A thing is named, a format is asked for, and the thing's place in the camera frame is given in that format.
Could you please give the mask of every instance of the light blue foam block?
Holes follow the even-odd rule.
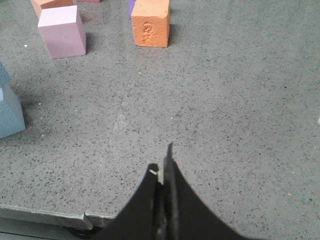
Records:
[[[0,139],[25,129],[21,103],[6,84],[0,88]]]
[[[10,75],[5,69],[5,67],[0,62],[0,88],[3,87],[3,85],[7,84],[10,81]]]

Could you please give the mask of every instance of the foam block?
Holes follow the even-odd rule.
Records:
[[[76,0],[77,2],[100,3],[102,0]]]
[[[43,9],[38,29],[53,59],[86,54],[86,33],[76,5]]]
[[[136,4],[136,0],[128,0],[128,10],[129,10],[129,16],[130,16],[130,18],[131,18],[132,10],[133,10],[134,7],[135,7],[135,4]]]
[[[10,75],[0,62],[0,88],[10,81]]]
[[[0,88],[0,139],[25,129],[20,101],[6,84]]]
[[[38,18],[40,18],[43,9],[74,5],[74,0],[30,0],[30,2]]]
[[[131,17],[135,44],[167,47],[170,31],[170,0],[136,0]]]

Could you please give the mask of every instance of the speckled concrete surface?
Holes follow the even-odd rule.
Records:
[[[169,48],[134,45],[126,1],[77,5],[87,55],[52,60],[29,1],[0,2],[0,60],[27,126],[0,140],[3,208],[103,225],[173,141],[237,231],[320,239],[316,1],[174,0]]]

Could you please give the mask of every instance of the pink foam block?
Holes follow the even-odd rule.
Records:
[[[76,5],[43,9],[38,29],[53,59],[86,54],[86,33]]]
[[[77,2],[100,3],[102,0],[76,0]]]

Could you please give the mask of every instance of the gray speckled floor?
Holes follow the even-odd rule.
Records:
[[[27,126],[0,140],[0,217],[103,226],[173,141],[237,231],[320,239],[317,1],[172,0],[168,48],[134,45],[125,0],[77,5],[87,55],[52,60],[30,2],[0,1]]]

